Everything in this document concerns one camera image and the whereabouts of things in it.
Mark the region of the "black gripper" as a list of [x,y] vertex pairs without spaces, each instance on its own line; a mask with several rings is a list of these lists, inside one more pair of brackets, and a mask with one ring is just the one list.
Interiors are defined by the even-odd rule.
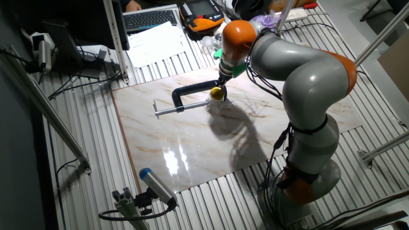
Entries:
[[223,88],[223,87],[226,88],[229,80],[231,80],[232,77],[233,77],[232,73],[226,73],[223,71],[219,71],[219,78],[218,78],[217,86],[219,88]]

